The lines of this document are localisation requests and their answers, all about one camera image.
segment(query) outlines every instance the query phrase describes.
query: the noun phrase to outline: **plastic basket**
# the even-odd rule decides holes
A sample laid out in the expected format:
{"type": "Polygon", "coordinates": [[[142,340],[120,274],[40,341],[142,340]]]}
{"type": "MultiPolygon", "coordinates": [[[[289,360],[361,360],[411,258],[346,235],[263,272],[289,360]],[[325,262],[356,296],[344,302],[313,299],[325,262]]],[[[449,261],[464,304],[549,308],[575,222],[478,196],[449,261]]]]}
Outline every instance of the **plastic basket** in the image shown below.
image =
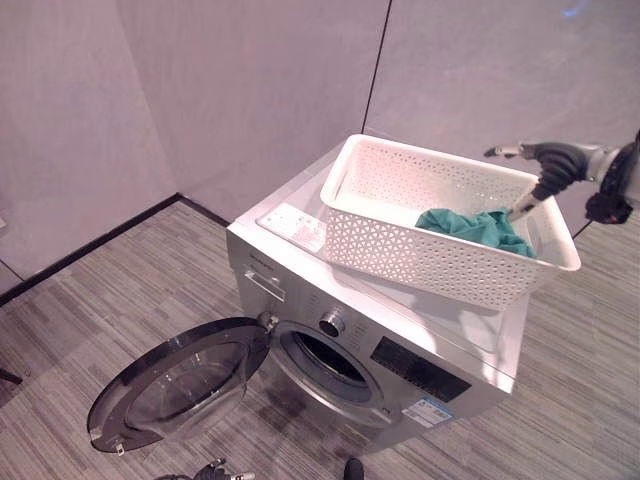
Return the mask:
{"type": "Polygon", "coordinates": [[[347,139],[322,188],[330,262],[428,292],[504,310],[580,258],[554,198],[513,222],[532,259],[414,225],[422,212],[509,207],[537,177],[367,135],[347,139]]]}

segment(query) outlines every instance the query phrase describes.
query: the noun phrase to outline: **robotic hand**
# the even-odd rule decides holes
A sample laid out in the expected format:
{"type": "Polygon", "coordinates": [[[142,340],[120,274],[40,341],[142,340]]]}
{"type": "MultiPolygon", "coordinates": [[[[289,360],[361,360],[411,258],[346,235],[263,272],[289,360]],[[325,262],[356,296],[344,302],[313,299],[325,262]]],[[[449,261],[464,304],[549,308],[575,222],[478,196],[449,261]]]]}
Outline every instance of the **robotic hand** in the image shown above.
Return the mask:
{"type": "Polygon", "coordinates": [[[536,186],[511,208],[509,220],[526,215],[538,203],[556,195],[573,182],[588,180],[600,191],[587,201],[587,218],[600,223],[624,223],[633,208],[640,208],[640,131],[623,147],[545,142],[499,145],[485,157],[503,155],[536,159],[542,173],[536,186]]]}

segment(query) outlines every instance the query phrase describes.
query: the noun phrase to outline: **green towel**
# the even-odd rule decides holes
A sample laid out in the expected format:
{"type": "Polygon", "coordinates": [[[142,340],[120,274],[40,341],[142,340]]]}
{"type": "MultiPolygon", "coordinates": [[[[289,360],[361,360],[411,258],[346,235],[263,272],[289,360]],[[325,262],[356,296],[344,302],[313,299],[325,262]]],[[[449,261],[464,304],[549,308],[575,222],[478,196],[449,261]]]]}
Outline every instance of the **green towel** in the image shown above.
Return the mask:
{"type": "Polygon", "coordinates": [[[507,220],[505,208],[470,217],[458,215],[448,208],[432,208],[420,215],[416,227],[507,252],[536,257],[536,253],[527,242],[513,231],[513,227],[507,220]]]}

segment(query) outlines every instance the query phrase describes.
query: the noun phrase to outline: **open washing machine door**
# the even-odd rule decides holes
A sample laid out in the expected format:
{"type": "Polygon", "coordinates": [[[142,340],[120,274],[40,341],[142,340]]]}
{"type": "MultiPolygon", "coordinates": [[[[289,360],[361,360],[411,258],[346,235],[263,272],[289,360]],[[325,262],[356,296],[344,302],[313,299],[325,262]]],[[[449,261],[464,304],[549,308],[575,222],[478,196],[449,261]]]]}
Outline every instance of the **open washing machine door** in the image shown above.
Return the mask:
{"type": "Polygon", "coordinates": [[[125,368],[87,418],[91,444],[122,454],[207,430],[240,403],[269,353],[257,320],[233,317],[187,330],[125,368]]]}

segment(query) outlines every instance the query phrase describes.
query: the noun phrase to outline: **wood-grain floor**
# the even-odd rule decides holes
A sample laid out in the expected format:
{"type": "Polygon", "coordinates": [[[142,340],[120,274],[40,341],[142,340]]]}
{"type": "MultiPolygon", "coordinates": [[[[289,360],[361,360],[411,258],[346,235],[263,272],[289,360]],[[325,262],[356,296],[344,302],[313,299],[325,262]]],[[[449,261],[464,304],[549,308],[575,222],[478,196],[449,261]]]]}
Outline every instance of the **wood-grain floor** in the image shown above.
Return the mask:
{"type": "MultiPolygon", "coordinates": [[[[364,456],[367,479],[640,478],[640,222],[593,225],[577,245],[583,268],[533,295],[513,396],[364,456]]],[[[123,367],[239,314],[224,230],[181,203],[2,307],[0,365],[28,376],[0,382],[0,478],[151,480],[218,456],[258,479],[338,478],[337,460],[288,438],[286,415],[256,396],[188,443],[90,447],[87,412],[123,367]]]]}

